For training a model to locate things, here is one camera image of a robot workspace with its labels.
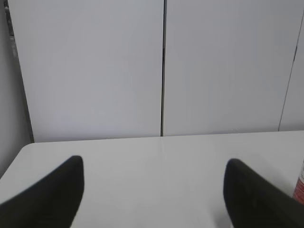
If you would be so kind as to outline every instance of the white wall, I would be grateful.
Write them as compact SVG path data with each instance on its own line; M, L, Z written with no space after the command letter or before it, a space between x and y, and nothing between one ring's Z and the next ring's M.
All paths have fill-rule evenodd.
M36 142L160 135L163 0L9 0Z
M277 131L303 8L168 0L164 135Z
M3 1L0 4L0 176L29 143L24 109L6 24Z
M280 131L304 130L304 26L290 78Z

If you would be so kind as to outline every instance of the white tabletop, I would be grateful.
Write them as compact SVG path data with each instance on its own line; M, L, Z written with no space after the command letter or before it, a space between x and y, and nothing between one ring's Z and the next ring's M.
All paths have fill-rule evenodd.
M81 155L85 192L73 228L225 228L225 166L240 158L291 194L304 132L35 143L0 179L0 203Z

